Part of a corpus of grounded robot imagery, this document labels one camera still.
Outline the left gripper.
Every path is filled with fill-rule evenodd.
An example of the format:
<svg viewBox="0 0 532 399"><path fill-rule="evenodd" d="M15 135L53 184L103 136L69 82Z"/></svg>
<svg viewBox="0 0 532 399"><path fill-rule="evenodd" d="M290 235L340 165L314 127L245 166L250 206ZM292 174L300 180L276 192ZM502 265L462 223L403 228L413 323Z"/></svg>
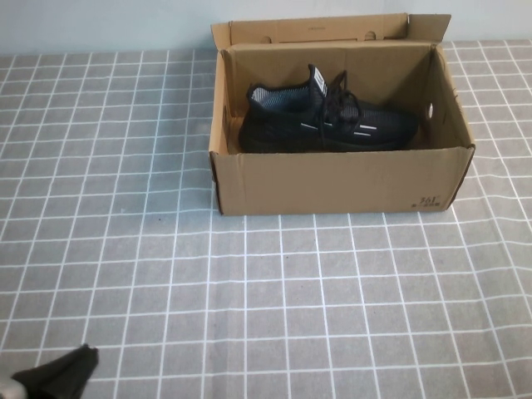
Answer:
<svg viewBox="0 0 532 399"><path fill-rule="evenodd" d="M99 351L83 344L41 366L0 376L0 399L80 398L99 363Z"/></svg>

